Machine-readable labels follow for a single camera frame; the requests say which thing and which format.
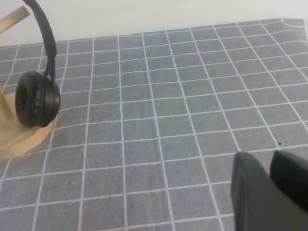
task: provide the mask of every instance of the headphone stand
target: headphone stand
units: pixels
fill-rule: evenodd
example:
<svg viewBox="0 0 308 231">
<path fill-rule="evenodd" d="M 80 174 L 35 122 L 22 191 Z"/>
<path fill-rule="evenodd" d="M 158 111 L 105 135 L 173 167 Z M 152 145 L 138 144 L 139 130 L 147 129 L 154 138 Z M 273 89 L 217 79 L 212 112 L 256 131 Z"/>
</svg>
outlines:
<svg viewBox="0 0 308 231">
<path fill-rule="evenodd" d="M 15 93 L 5 95 L 14 120 L 0 123 L 0 160 L 20 156 L 42 143 L 53 128 L 54 120 L 44 128 L 23 126 L 15 111 Z"/>
</svg>

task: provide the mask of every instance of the white grid line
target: white grid line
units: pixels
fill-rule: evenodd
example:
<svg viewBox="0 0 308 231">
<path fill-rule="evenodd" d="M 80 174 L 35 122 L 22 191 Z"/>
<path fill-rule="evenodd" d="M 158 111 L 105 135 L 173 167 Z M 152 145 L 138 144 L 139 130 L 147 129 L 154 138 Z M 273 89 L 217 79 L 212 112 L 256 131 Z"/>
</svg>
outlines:
<svg viewBox="0 0 308 231">
<path fill-rule="evenodd" d="M 92 51 L 94 51 L 94 38 L 92 39 Z M 79 219 L 78 219 L 78 231 L 81 231 L 82 222 L 82 210 L 83 210 L 83 197 L 84 197 L 84 187 L 85 187 L 85 175 L 86 175 L 86 164 L 87 164 L 87 144 L 88 144 L 88 132 L 89 132 L 89 117 L 90 117 L 90 101 L 91 101 L 91 89 L 92 89 L 92 76 L 94 70 L 94 54 L 92 55 L 92 69 L 90 78 L 90 90 L 88 96 L 88 109 L 87 109 L 87 123 L 85 130 L 85 146 L 83 150 L 83 164 L 82 164 L 82 181 L 81 181 L 81 194 L 80 194 L 80 207 L 79 207 Z"/>
<path fill-rule="evenodd" d="M 156 109 L 155 109 L 154 95 L 153 95 L 153 90 L 152 90 L 152 85 L 151 85 L 151 78 L 150 78 L 150 73 L 149 73 L 149 66 L 148 66 L 148 61 L 146 59 L 147 56 L 146 56 L 146 51 L 145 51 L 143 33 L 141 35 L 142 35 L 142 44 L 143 44 L 143 51 L 144 51 L 146 69 L 147 69 L 147 72 L 148 72 L 148 79 L 149 79 L 149 84 L 150 84 L 152 107 L 153 107 L 153 113 L 154 113 L 154 117 L 155 117 L 155 127 L 156 127 L 156 133 L 157 133 L 157 138 L 158 138 L 160 158 L 161 158 L 161 161 L 163 162 L 164 161 L 164 155 L 163 155 L 162 144 L 161 144 L 161 140 L 160 140 L 159 127 L 158 127 L 158 122 L 157 122 L 157 117 L 156 117 Z M 175 231 L 173 210 L 172 210 L 172 206 L 171 206 L 170 192 L 169 192 L 169 189 L 168 189 L 168 180 L 167 180 L 166 168 L 165 168 L 164 163 L 162 164 L 162 169 L 163 169 L 163 175 L 164 175 L 164 180 L 165 180 L 165 187 L 166 187 L 166 194 L 167 194 L 167 201 L 168 201 L 168 207 L 169 207 L 169 212 L 170 212 L 172 230 Z"/>
<path fill-rule="evenodd" d="M 270 34 L 270 36 L 271 36 L 271 38 L 277 43 L 277 45 L 282 49 L 282 47 L 281 47 L 280 44 L 277 42 L 277 40 L 276 40 L 271 34 Z M 289 55 L 284 51 L 284 49 L 282 49 L 282 51 L 283 51 L 284 54 L 288 57 L 289 61 L 297 68 L 297 66 L 295 65 L 295 63 L 293 62 L 293 60 L 292 60 L 292 59 L 289 57 Z M 307 77 L 304 75 L 304 73 L 303 73 L 299 68 L 297 68 L 297 70 L 303 75 L 303 77 L 305 78 L 305 80 L 308 82 L 308 79 L 307 79 Z M 278 86 L 280 92 L 281 92 L 282 95 L 285 97 L 285 99 L 289 102 L 289 104 L 290 104 L 290 106 L 292 107 L 292 109 L 294 110 L 295 114 L 297 115 L 297 117 L 299 118 L 299 120 L 303 123 L 303 125 L 304 125 L 306 131 L 308 132 L 308 127 L 307 127 L 307 125 L 304 123 L 302 117 L 299 115 L 299 113 L 297 112 L 297 110 L 296 110 L 296 109 L 294 108 L 294 106 L 291 104 L 291 102 L 290 102 L 290 100 L 288 99 L 288 97 L 285 95 L 285 93 L 283 92 L 283 90 L 281 89 L 281 87 L 278 85 L 278 83 L 277 83 L 276 79 L 274 78 L 274 76 L 272 75 L 272 73 L 270 72 L 269 74 L 272 76 L 272 78 L 273 78 L 275 84 Z"/>
<path fill-rule="evenodd" d="M 186 134 L 183 135 L 183 137 L 187 136 L 193 136 L 193 134 Z M 291 149 L 291 148 L 300 148 L 300 147 L 308 147 L 308 144 L 299 144 L 299 145 L 291 145 L 291 146 L 283 146 L 281 149 Z M 263 151 L 275 151 L 277 148 L 268 148 L 268 149 L 258 149 L 258 150 L 248 150 L 247 152 L 249 153 L 257 153 L 257 152 L 263 152 Z M 211 154 L 211 155 L 203 155 L 203 156 L 192 156 L 192 157 L 184 157 L 184 158 L 178 158 L 178 159 L 168 159 L 164 160 L 164 163 L 167 162 L 177 162 L 177 161 L 185 161 L 185 160 L 193 160 L 193 159 L 202 159 L 202 158 L 213 158 L 213 157 L 221 157 L 221 156 L 226 156 L 226 155 L 234 155 L 235 153 L 222 153 L 222 154 Z M 146 162 L 146 163 L 136 163 L 136 164 L 126 164 L 124 165 L 118 165 L 118 166 L 110 166 L 110 167 L 95 167 L 95 168 L 86 168 L 85 171 L 96 171 L 96 170 L 108 170 L 108 169 L 114 169 L 114 168 L 123 168 L 123 167 L 136 167 L 136 166 L 146 166 L 146 165 L 157 165 L 157 164 L 162 164 L 162 161 L 156 161 L 156 162 Z M 16 179 L 26 179 L 26 178 L 34 178 L 34 177 L 41 177 L 41 176 L 52 176 L 52 175 L 61 175 L 61 174 L 67 174 L 67 173 L 75 173 L 75 172 L 82 172 L 83 169 L 76 169 L 76 170 L 67 170 L 67 171 L 60 171 L 60 172 L 49 172 L 49 173 L 44 173 L 44 174 L 33 174 L 33 175 L 26 175 L 26 176 L 19 176 L 19 177 L 7 177 L 4 178 L 3 181 L 7 180 L 16 180 Z"/>
<path fill-rule="evenodd" d="M 122 104 L 122 77 L 121 77 L 121 55 L 120 55 L 120 40 L 117 37 L 118 56 L 119 56 L 119 87 L 120 87 L 120 115 L 121 115 L 121 144 L 122 144 L 122 164 L 123 164 L 123 199 L 124 199 L 124 224 L 125 231 L 128 230 L 128 215 L 127 215 L 127 192 L 126 192 L 126 168 L 125 168 L 125 147 L 124 147 L 124 128 L 123 128 L 123 104 Z"/>
<path fill-rule="evenodd" d="M 228 77 L 237 77 L 236 76 L 227 76 L 227 77 L 216 77 L 216 78 L 228 78 Z M 208 80 L 207 78 L 203 78 L 203 79 L 194 79 L 194 80 L 181 80 L 181 82 L 195 82 L 195 81 L 206 81 Z M 159 82 L 159 83 L 152 83 L 152 85 L 160 85 L 160 84 L 167 84 L 167 83 L 180 83 L 178 81 L 173 81 L 173 82 Z M 306 83 L 292 83 L 292 84 L 284 84 L 284 85 L 280 85 L 281 87 L 289 87 L 289 86 L 296 86 L 296 85 L 306 85 L 308 84 L 308 82 Z M 99 88 L 99 89 L 92 89 L 91 91 L 98 91 L 98 90 L 113 90 L 113 89 L 119 89 L 119 88 L 130 88 L 130 87 L 135 87 L 135 86 L 149 86 L 150 84 L 148 83 L 144 83 L 144 84 L 134 84 L 134 85 L 129 85 L 129 86 L 122 86 L 122 87 L 113 87 L 113 88 Z M 251 88 L 248 90 L 263 90 L 263 89 L 271 89 L 271 88 L 277 88 L 277 86 L 270 86 L 270 87 L 262 87 L 262 88 Z M 68 94 L 68 93 L 79 93 L 79 92 L 88 92 L 89 90 L 76 90 L 76 91 L 66 91 L 66 92 L 62 92 L 61 95 L 64 94 Z M 224 94 L 224 93 L 233 93 L 233 92 L 241 92 L 241 91 L 246 91 L 244 89 L 242 90 L 231 90 L 231 91 L 222 91 L 222 92 L 217 92 L 217 94 Z M 213 93 L 209 93 L 209 94 L 201 94 L 201 95 L 189 95 L 187 97 L 198 97 L 198 96 L 205 96 L 205 95 L 213 95 Z"/>
<path fill-rule="evenodd" d="M 220 40 L 220 43 L 221 43 L 221 45 L 222 45 L 223 49 L 224 49 L 224 50 L 225 50 L 225 52 L 226 52 L 225 45 L 221 42 L 221 40 Z M 275 143 L 276 147 L 277 147 L 277 148 L 279 148 L 279 144 L 277 143 L 277 141 L 276 141 L 276 139 L 275 139 L 274 135 L 272 134 L 272 132 L 271 132 L 270 128 L 268 127 L 267 122 L 265 121 L 265 119 L 264 119 L 263 115 L 261 114 L 261 112 L 260 112 L 260 110 L 259 110 L 259 108 L 258 108 L 258 106 L 257 106 L 257 104 L 256 104 L 256 102 L 255 102 L 255 100 L 254 100 L 254 99 L 253 99 L 253 97 L 251 96 L 250 91 L 248 90 L 248 88 L 247 88 L 246 84 L 244 83 L 244 81 L 243 81 L 243 79 L 242 79 L 241 75 L 239 74 L 238 70 L 236 69 L 236 67 L 235 67 L 235 65 L 234 65 L 234 62 L 231 60 L 231 57 L 229 56 L 228 52 L 226 52 L 226 54 L 227 54 L 227 56 L 228 56 L 229 60 L 231 61 L 232 66 L 233 66 L 233 68 L 234 68 L 234 70 L 235 70 L 236 74 L 237 74 L 237 75 L 238 75 L 238 77 L 240 78 L 240 80 L 241 80 L 241 82 L 242 82 L 242 84 L 243 84 L 243 86 L 244 86 L 244 88 L 245 88 L 246 92 L 248 93 L 248 96 L 249 96 L 250 100 L 252 101 L 252 103 L 254 104 L 255 108 L 257 109 L 258 114 L 260 115 L 260 117 L 261 117 L 261 119 L 262 119 L 263 123 L 265 124 L 265 126 L 266 126 L 266 128 L 267 128 L 267 130 L 268 130 L 268 132 L 269 132 L 270 136 L 272 137 L 272 139 L 273 139 L 273 141 L 274 141 L 274 143 Z"/>
<path fill-rule="evenodd" d="M 66 50 L 67 53 L 68 53 L 69 42 L 70 41 L 68 41 L 68 43 L 67 43 L 67 50 Z M 67 66 L 67 60 L 68 60 L 68 56 L 66 57 L 65 66 Z M 63 79 L 64 79 L 65 71 L 66 71 L 66 69 L 64 69 L 64 72 L 63 72 L 63 75 L 62 75 L 60 89 L 59 89 L 60 92 L 62 90 L 62 85 L 63 85 Z M 58 117 L 56 117 L 55 120 L 54 120 L 54 125 L 53 125 L 52 131 L 51 131 L 51 136 L 50 136 L 50 141 L 49 141 L 48 149 L 47 149 L 47 152 L 46 152 L 46 155 L 45 155 L 45 159 L 44 159 L 44 163 L 43 163 L 43 169 L 42 169 L 42 174 L 43 175 L 41 177 L 41 181 L 40 181 L 40 184 L 39 184 L 38 197 L 37 197 L 37 202 L 36 202 L 34 216 L 33 216 L 32 231 L 35 231 L 35 228 L 36 228 L 38 212 L 39 212 L 38 208 L 39 208 L 39 203 L 40 203 L 40 196 L 41 196 L 42 189 L 43 189 L 44 173 L 45 173 L 45 170 L 46 170 L 48 154 L 50 152 L 50 148 L 51 148 L 51 144 L 52 144 L 53 135 L 54 135 L 55 127 L 56 127 L 56 124 L 57 124 L 57 120 L 58 120 Z"/>
<path fill-rule="evenodd" d="M 193 65 L 193 66 L 184 66 L 184 67 L 178 67 L 179 68 L 188 68 L 188 67 L 195 67 L 195 66 L 202 66 L 202 65 Z M 298 69 L 307 69 L 308 67 L 298 67 Z M 151 71 L 158 71 L 158 70 L 166 70 L 166 69 L 174 69 L 174 68 L 158 68 L 158 69 L 154 69 L 154 70 L 149 70 L 150 72 Z M 281 69 L 281 70 L 272 70 L 271 72 L 276 72 L 276 71 L 287 71 L 287 70 L 296 70 L 297 68 L 286 68 L 286 69 Z M 125 73 L 122 73 L 122 74 L 131 74 L 131 73 L 138 73 L 138 72 L 146 72 L 146 71 L 131 71 L 131 72 L 125 72 Z M 22 74 L 24 73 L 24 71 L 21 71 L 21 72 L 14 72 L 13 74 Z M 266 71 L 264 72 L 258 72 L 258 73 L 249 73 L 249 74 L 242 74 L 242 76 L 244 75 L 253 75 L 253 74 L 259 74 L 259 73 L 266 73 Z M 6 73 L 6 74 L 0 74 L 0 76 L 7 76 L 9 75 L 9 73 Z M 93 77 L 105 77 L 105 76 L 116 76 L 116 75 L 119 75 L 119 73 L 115 73 L 115 74 L 107 74 L 107 75 L 98 75 L 98 76 L 93 76 Z M 74 78 L 84 78 L 84 77 L 71 77 L 71 78 L 64 78 L 64 79 L 74 79 Z"/>
<path fill-rule="evenodd" d="M 289 103 L 281 103 L 279 105 L 289 105 Z M 235 108 L 235 109 L 228 109 L 228 110 L 223 110 L 223 111 L 236 111 L 236 110 L 244 110 L 244 109 L 249 109 L 249 108 L 257 108 L 255 106 L 250 106 L 250 107 L 245 107 L 245 108 Z M 216 111 L 209 111 L 209 112 L 197 112 L 197 113 L 187 113 L 187 114 L 178 114 L 178 115 L 163 115 L 163 116 L 157 116 L 156 118 L 170 118 L 170 117 L 185 117 L 189 115 L 203 115 L 203 114 L 212 114 L 212 113 L 217 113 L 217 112 L 223 112 L 222 110 L 216 110 Z M 129 121 L 141 121 L 141 120 L 151 120 L 155 119 L 155 117 L 146 117 L 146 118 L 135 118 L 135 119 L 123 119 L 123 122 L 129 122 Z M 100 121 L 100 122 L 89 122 L 89 124 L 103 124 L 103 123 L 120 123 L 121 120 L 107 120 L 107 121 Z M 253 126 L 253 127 L 244 127 L 244 128 L 231 128 L 231 129 L 226 129 L 226 130 L 216 130 L 216 131 L 205 131 L 205 132 L 197 132 L 196 134 L 210 134 L 210 133 L 219 133 L 219 132 L 225 132 L 225 131 L 239 131 L 239 130 L 246 130 L 246 129 L 254 129 L 254 128 L 268 128 L 268 127 L 276 127 L 276 126 L 283 126 L 283 125 L 291 125 L 291 124 L 300 124 L 300 123 L 308 123 L 308 120 L 303 120 L 303 121 L 294 121 L 294 122 L 286 122 L 286 123 L 280 123 L 280 124 L 271 124 L 267 125 L 265 122 L 265 125 L 260 125 L 260 126 Z M 56 128 L 55 130 L 61 130 L 65 128 L 72 128 L 72 127 L 78 127 L 78 126 L 83 126 L 86 125 L 87 123 L 80 123 L 80 124 L 74 124 L 74 125 L 69 125 L 69 126 L 63 126 Z"/>
<path fill-rule="evenodd" d="M 196 40 L 197 42 L 198 41 L 207 41 L 207 39 L 202 39 L 202 40 Z M 290 43 L 290 42 L 303 42 L 303 41 L 300 41 L 300 40 L 297 40 L 297 41 L 287 41 L 287 42 L 282 42 L 280 44 L 284 44 L 284 43 Z M 187 41 L 187 42 L 180 42 L 180 43 L 193 43 L 193 41 Z M 260 45 L 260 46 L 255 46 L 255 47 L 267 47 L 267 46 L 274 46 L 276 44 L 270 44 L 270 45 Z M 155 45 L 155 46 L 168 46 L 168 44 L 163 44 L 163 45 Z M 242 50 L 242 49 L 247 49 L 249 47 L 245 47 L 245 48 L 235 48 L 235 49 L 226 49 L 227 51 L 233 51 L 233 50 Z M 121 50 L 133 50 L 133 49 L 142 49 L 142 48 L 123 48 Z M 100 53 L 100 52 L 109 52 L 109 51 L 117 51 L 117 49 L 114 49 L 114 50 L 105 50 L 105 51 L 94 51 L 94 54 L 95 53 Z M 210 52 L 217 52 L 217 51 L 204 51 L 204 52 L 200 52 L 200 53 L 210 53 Z M 57 57 L 61 57 L 61 56 L 70 56 L 70 55 L 78 55 L 78 54 L 92 54 L 93 52 L 92 51 L 85 51 L 85 52 L 78 52 L 78 53 L 70 53 L 70 54 L 59 54 L 57 55 Z M 192 53 L 185 53 L 185 54 L 198 54 L 197 52 L 192 52 Z M 163 55 L 163 56 L 157 56 L 157 57 L 148 57 L 148 59 L 153 59 L 153 58 L 161 58 L 161 57 L 167 57 L 167 56 L 170 56 L 170 55 Z M 36 57 L 28 57 L 28 58 L 19 58 L 19 59 L 16 59 L 16 60 L 28 60 L 28 59 L 38 59 L 40 56 L 36 56 Z M 141 60 L 141 59 L 144 59 L 144 58 L 140 58 L 140 59 L 130 59 L 130 60 L 122 60 L 122 62 L 127 62 L 127 61 L 132 61 L 132 60 Z M 9 61 L 14 61 L 14 59 L 10 59 L 10 60 L 0 60 L 0 63 L 1 62 L 9 62 Z"/>
<path fill-rule="evenodd" d="M 205 94 L 205 95 L 197 95 L 197 96 L 208 96 L 208 95 L 213 95 L 213 94 Z M 159 99 L 154 99 L 154 100 L 169 100 L 169 99 L 182 99 L 182 96 L 179 97 L 167 97 L 167 98 L 159 98 Z M 147 102 L 147 101 L 151 101 L 151 99 L 148 100 L 136 100 L 136 101 L 125 101 L 123 103 L 138 103 L 138 102 Z M 294 101 L 294 102 L 290 102 L 290 103 L 306 103 L 308 102 L 308 100 L 300 100 L 300 101 Z M 108 104 L 119 104 L 120 102 L 112 102 L 112 103 L 93 103 L 90 104 L 90 106 L 97 106 L 97 105 L 108 105 Z M 258 107 L 267 107 L 267 106 L 277 106 L 277 105 L 283 105 L 285 103 L 275 103 L 275 104 L 267 104 L 267 105 L 258 105 Z M 67 110 L 71 110 L 71 109 L 75 109 L 75 108 L 79 108 L 79 107 L 85 107 L 87 105 L 78 105 L 78 106 L 74 106 L 74 107 L 68 107 L 68 108 L 64 108 L 61 109 L 60 112 L 62 111 L 67 111 Z M 241 109 L 247 109 L 247 108 L 252 108 L 252 107 L 243 107 L 243 108 L 232 108 L 232 109 L 224 109 L 224 111 L 233 111 L 233 110 L 241 110 Z"/>
<path fill-rule="evenodd" d="M 195 41 L 195 39 L 194 39 L 194 36 L 193 36 L 192 31 L 191 31 L 191 35 L 192 35 L 192 38 L 193 38 L 193 40 L 194 40 L 196 49 L 197 49 L 197 51 L 198 51 L 198 53 L 199 53 L 199 48 L 198 48 L 197 43 L 196 43 L 196 41 Z M 201 60 L 201 62 L 202 62 L 202 64 L 203 64 L 203 68 L 204 68 L 204 70 L 205 70 L 205 73 L 206 73 L 206 75 L 208 76 L 208 79 L 209 79 L 209 81 L 210 81 L 212 90 L 213 90 L 213 92 L 214 92 L 214 94 L 215 94 L 216 100 L 217 100 L 217 102 L 218 102 L 218 104 L 219 104 L 219 107 L 220 107 L 220 109 L 221 109 L 221 111 L 222 111 L 222 114 L 223 114 L 223 116 L 224 116 L 224 119 L 225 119 L 225 121 L 226 121 L 226 123 L 227 123 L 227 126 L 228 126 L 229 130 L 230 130 L 230 133 L 231 133 L 231 135 L 232 135 L 232 138 L 233 138 L 233 140 L 234 140 L 234 143 L 235 143 L 235 145 L 236 145 L 236 148 L 237 148 L 237 150 L 240 152 L 240 151 L 241 151 L 240 146 L 238 145 L 238 143 L 237 143 L 237 141 L 236 141 L 236 139 L 235 139 L 234 133 L 233 133 L 233 131 L 231 130 L 231 126 L 230 126 L 230 124 L 229 124 L 229 122 L 228 122 L 228 119 L 227 119 L 227 117 L 226 117 L 225 112 L 223 111 L 223 107 L 222 107 L 222 105 L 221 105 L 221 103 L 220 103 L 220 100 L 219 100 L 217 94 L 216 94 L 216 90 L 215 90 L 215 88 L 214 88 L 214 85 L 213 85 L 213 83 L 212 83 L 212 80 L 211 80 L 211 78 L 210 78 L 210 75 L 208 74 L 208 71 L 207 71 L 207 69 L 206 69 L 206 66 L 205 66 L 205 64 L 204 64 L 204 61 L 203 61 L 203 59 L 202 59 L 200 53 L 199 53 L 199 58 L 200 58 L 200 60 Z M 198 146 L 199 155 L 202 156 L 201 148 L 200 148 L 199 141 L 198 141 L 198 137 L 197 137 L 196 134 L 195 134 L 195 140 L 196 140 L 196 143 L 197 143 L 197 146 Z M 208 172 L 207 172 L 207 169 L 206 169 L 206 166 L 205 166 L 204 159 L 202 159 L 202 165 L 203 165 L 203 168 L 204 168 L 204 170 L 205 170 L 206 180 L 207 180 L 207 182 L 210 183 L 210 178 L 209 178 L 209 176 L 208 176 Z M 217 213 L 218 216 L 220 216 L 220 212 L 219 212 L 219 208 L 218 208 L 218 205 L 217 205 L 217 202 L 216 202 L 216 199 L 215 199 L 215 195 L 214 195 L 213 188 L 212 188 L 212 187 L 209 187 L 209 188 L 210 188 L 210 192 L 211 192 L 211 196 L 212 196 L 212 200 L 213 200 L 213 203 L 214 203 L 214 207 L 215 207 L 216 213 Z M 220 225 L 221 230 L 224 231 L 225 228 L 224 228 L 224 226 L 223 226 L 223 223 L 222 223 L 221 218 L 219 219 L 219 225 Z"/>
</svg>

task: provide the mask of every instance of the checkered fabric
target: checkered fabric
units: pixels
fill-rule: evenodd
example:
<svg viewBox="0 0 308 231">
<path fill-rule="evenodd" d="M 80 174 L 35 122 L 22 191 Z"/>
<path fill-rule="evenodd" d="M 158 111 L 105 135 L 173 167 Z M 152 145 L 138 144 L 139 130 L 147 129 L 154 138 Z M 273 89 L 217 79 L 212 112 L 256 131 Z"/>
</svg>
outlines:
<svg viewBox="0 0 308 231">
<path fill-rule="evenodd" d="M 0 161 L 0 230 L 232 231 L 234 154 L 308 159 L 303 20 L 57 42 L 51 135 Z M 42 44 L 0 48 L 0 85 L 43 71 Z"/>
</svg>

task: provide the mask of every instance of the ear cup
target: ear cup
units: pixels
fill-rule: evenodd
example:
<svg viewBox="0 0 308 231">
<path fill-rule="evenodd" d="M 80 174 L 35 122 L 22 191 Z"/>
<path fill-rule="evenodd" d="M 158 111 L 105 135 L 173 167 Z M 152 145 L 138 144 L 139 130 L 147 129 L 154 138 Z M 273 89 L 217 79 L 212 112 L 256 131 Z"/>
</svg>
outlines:
<svg viewBox="0 0 308 231">
<path fill-rule="evenodd" d="M 35 71 L 24 73 L 17 84 L 15 95 L 16 114 L 24 126 L 32 127 L 44 109 L 43 77 Z"/>
<path fill-rule="evenodd" d="M 18 81 L 15 108 L 19 121 L 27 127 L 45 127 L 60 109 L 58 86 L 36 71 L 24 73 Z"/>
</svg>

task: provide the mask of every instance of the ear cushion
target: ear cushion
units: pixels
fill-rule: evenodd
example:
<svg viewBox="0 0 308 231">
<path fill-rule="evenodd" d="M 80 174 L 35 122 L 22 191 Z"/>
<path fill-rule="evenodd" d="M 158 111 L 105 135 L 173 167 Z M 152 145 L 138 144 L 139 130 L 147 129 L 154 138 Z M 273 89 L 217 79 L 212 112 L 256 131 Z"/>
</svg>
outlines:
<svg viewBox="0 0 308 231">
<path fill-rule="evenodd" d="M 27 127 L 36 125 L 42 117 L 45 101 L 43 77 L 36 71 L 24 73 L 17 84 L 15 108 L 19 121 Z"/>
</svg>

